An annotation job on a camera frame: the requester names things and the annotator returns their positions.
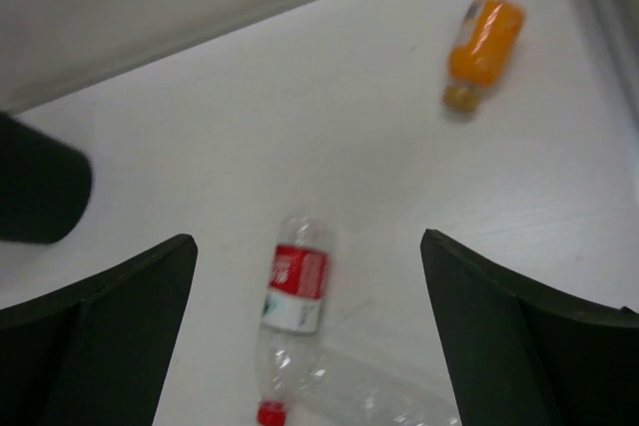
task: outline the tabletop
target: tabletop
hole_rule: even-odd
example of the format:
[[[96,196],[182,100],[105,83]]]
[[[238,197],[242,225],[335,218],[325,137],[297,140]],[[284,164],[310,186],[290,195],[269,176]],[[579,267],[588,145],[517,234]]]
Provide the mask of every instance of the tabletop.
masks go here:
[[[60,243],[0,247],[0,307],[191,233],[200,255],[159,426],[255,424],[257,327],[293,211],[337,237],[325,342],[448,399],[427,227],[639,309],[633,157],[574,0],[517,0],[528,21],[506,78],[463,118],[440,96],[470,1],[319,0],[23,114],[86,152],[95,186]]]

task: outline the orange bottle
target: orange bottle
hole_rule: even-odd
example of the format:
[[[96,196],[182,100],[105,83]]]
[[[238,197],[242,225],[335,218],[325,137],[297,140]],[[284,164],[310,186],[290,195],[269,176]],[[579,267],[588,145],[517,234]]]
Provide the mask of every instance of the orange bottle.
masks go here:
[[[474,112],[481,94],[503,73],[526,12],[509,0],[474,0],[448,58],[448,86],[443,102]]]

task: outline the black cylinder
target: black cylinder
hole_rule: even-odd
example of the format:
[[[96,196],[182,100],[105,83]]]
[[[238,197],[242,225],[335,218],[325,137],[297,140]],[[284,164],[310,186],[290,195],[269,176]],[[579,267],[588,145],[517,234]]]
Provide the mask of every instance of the black cylinder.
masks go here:
[[[0,113],[0,239],[62,239],[80,220],[91,185],[82,153]]]

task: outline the bottle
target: bottle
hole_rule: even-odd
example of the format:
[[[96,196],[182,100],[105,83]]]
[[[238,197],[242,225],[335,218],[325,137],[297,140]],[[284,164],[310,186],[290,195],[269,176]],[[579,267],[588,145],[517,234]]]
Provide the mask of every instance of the bottle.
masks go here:
[[[282,222],[256,352],[262,394],[257,419],[263,426],[284,426],[313,369],[330,251],[322,221],[293,215]]]
[[[448,58],[443,102],[474,112],[482,93],[494,86],[508,62],[526,13],[509,0],[474,0]]]
[[[329,349],[317,355],[300,403],[340,426],[461,426],[445,400]]]

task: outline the clear plastic bottle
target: clear plastic bottle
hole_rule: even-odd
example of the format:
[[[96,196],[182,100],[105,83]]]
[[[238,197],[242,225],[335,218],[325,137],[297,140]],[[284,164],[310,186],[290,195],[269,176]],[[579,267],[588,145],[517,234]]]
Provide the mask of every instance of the clear plastic bottle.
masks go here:
[[[331,243],[320,220],[292,215],[280,226],[256,352],[263,426],[284,426],[313,371]]]
[[[442,398],[329,349],[318,352],[299,400],[339,426],[461,426]]]

